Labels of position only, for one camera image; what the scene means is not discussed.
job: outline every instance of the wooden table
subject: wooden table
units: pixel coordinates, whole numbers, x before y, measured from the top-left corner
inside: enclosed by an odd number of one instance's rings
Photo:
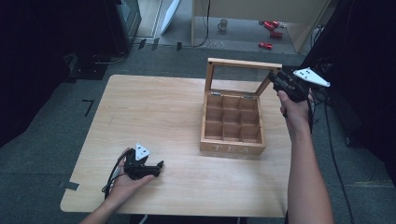
[[[224,81],[227,89],[248,82]],[[290,140],[272,87],[262,94],[267,148],[260,156],[199,150],[205,81],[178,77],[110,78],[61,202],[65,212],[91,212],[118,156],[142,144],[146,165],[164,160],[161,175],[120,213],[283,217],[287,209]]]

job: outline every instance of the black tape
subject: black tape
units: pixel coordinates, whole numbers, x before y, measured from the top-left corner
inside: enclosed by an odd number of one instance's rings
[[[154,43],[152,44],[151,50],[157,49],[157,47],[158,47],[158,42],[160,42],[160,38],[159,38],[159,37],[157,37],[157,38],[154,39]]]
[[[139,49],[144,48],[145,45],[146,45],[146,39],[142,39],[142,41],[140,41],[140,44],[139,44]]]
[[[87,117],[88,114],[89,114],[90,111],[91,111],[93,102],[95,102],[95,101],[94,101],[94,100],[85,100],[85,99],[82,99],[82,102],[90,102],[90,106],[88,106],[87,112],[85,112],[85,115],[84,115],[84,117]]]
[[[177,51],[180,51],[183,48],[183,44],[181,42],[177,42]]]
[[[77,190],[78,187],[79,187],[79,184],[69,182],[69,181],[61,181],[61,183],[59,183],[59,185],[58,185],[58,188],[61,188],[61,189]]]

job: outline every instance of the wooden box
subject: wooden box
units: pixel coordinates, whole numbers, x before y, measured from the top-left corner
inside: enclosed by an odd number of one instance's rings
[[[244,155],[262,154],[265,138],[260,97],[271,82],[268,73],[277,74],[281,68],[282,65],[277,63],[208,59],[201,150]],[[231,84],[238,87],[238,90],[227,90]]]

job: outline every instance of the hand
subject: hand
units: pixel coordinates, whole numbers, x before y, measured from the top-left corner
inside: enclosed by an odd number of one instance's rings
[[[309,131],[308,103],[294,103],[284,91],[278,91],[277,96],[282,104],[280,112],[288,115],[286,123],[291,136],[301,131]]]
[[[114,181],[110,194],[107,197],[107,200],[113,202],[117,206],[123,205],[140,187],[154,179],[154,175],[146,175],[141,179],[132,180],[123,170],[124,163],[125,159],[120,161],[118,165],[120,168],[119,177]]]

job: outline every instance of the wrist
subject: wrist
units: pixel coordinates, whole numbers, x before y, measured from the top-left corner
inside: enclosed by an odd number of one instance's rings
[[[108,209],[108,210],[112,210],[112,211],[116,211],[117,209],[119,209],[121,206],[123,205],[123,202],[120,202],[120,200],[114,200],[113,197],[111,197],[111,195],[109,195],[105,201],[103,202],[103,206]]]
[[[301,125],[290,131],[290,140],[292,143],[297,143],[305,139],[311,139],[311,130],[308,124]]]

